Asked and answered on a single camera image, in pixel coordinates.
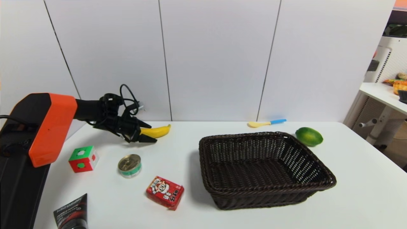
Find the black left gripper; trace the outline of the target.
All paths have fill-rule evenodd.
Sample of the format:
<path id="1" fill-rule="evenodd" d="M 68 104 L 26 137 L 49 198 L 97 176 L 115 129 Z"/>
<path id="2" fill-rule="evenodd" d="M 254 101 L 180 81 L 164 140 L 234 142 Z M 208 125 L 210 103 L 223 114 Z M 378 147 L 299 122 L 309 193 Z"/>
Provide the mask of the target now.
<path id="1" fill-rule="evenodd" d="M 141 133 L 141 128 L 152 128 L 149 124 L 136 118 L 135 116 L 116 117 L 115 134 L 125 142 L 145 142 L 155 143 L 157 139 Z"/>

